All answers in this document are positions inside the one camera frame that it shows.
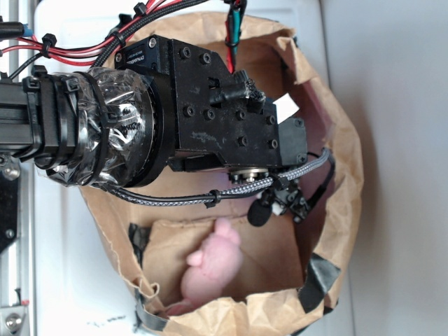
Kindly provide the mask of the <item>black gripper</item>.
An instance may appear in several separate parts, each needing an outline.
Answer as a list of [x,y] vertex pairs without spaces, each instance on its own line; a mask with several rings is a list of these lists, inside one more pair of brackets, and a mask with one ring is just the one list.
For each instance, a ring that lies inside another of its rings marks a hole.
[[175,172],[276,171],[307,161],[304,121],[285,120],[245,71],[230,73],[218,53],[149,36],[118,52],[115,67],[144,81],[149,120],[135,184]]

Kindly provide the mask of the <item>robot arm with plastic wrap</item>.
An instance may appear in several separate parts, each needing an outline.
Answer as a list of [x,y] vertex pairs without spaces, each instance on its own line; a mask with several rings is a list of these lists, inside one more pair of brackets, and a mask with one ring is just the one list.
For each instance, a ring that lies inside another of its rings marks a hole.
[[221,57],[153,35],[112,69],[1,79],[1,154],[32,161],[66,186],[141,187],[175,172],[303,165],[300,118],[279,108]]

